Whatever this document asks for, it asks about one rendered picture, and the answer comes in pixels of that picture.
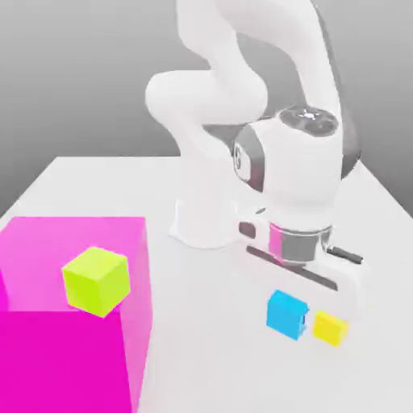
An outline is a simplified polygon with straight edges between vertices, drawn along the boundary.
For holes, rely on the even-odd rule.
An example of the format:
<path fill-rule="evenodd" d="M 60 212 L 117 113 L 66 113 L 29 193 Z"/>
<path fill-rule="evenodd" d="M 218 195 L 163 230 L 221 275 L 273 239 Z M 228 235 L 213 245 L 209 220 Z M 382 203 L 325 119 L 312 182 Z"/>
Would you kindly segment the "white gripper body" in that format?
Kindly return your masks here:
<path fill-rule="evenodd" d="M 306 302 L 312 311 L 358 315 L 365 306 L 369 267 L 316 249 L 315 260 L 304 265 L 282 265 L 251 246 L 240 249 L 240 269 L 263 285 Z"/>

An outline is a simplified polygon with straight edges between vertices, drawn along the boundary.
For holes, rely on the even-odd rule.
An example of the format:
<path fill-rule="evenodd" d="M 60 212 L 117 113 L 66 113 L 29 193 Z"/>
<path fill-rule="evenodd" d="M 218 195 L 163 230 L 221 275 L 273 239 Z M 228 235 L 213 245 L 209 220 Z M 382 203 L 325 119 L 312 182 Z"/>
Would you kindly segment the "small blue cube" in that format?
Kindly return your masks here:
<path fill-rule="evenodd" d="M 306 329 L 309 306 L 281 291 L 276 290 L 267 304 L 266 325 L 273 330 L 298 340 Z"/>

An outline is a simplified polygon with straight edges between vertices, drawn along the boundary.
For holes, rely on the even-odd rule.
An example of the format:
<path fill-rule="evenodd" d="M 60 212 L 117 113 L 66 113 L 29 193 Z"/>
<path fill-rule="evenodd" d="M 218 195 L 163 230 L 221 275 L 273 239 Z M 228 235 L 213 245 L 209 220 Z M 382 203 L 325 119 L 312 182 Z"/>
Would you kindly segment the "small yellow cube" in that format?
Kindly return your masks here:
<path fill-rule="evenodd" d="M 348 322 L 325 311 L 317 311 L 313 327 L 313 335 L 333 346 L 339 346 L 348 334 Z"/>

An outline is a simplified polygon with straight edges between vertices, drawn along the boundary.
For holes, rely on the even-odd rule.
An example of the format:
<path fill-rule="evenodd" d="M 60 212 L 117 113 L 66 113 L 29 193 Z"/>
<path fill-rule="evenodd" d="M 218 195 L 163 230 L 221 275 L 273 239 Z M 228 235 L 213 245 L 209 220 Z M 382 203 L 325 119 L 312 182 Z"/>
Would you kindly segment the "small lime green cube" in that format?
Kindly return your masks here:
<path fill-rule="evenodd" d="M 127 257 L 89 247 L 62 268 L 68 304 L 105 318 L 130 293 Z"/>

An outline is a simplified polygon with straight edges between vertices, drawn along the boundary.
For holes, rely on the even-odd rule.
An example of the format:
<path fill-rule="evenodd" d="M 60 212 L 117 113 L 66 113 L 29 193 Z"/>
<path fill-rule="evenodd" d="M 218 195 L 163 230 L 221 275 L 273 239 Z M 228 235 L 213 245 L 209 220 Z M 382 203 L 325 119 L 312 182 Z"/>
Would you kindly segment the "large magenta box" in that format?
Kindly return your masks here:
<path fill-rule="evenodd" d="M 127 258 L 130 294 L 99 318 L 68 304 L 63 267 Z M 142 217 L 14 217 L 0 230 L 0 413 L 138 413 L 152 297 Z"/>

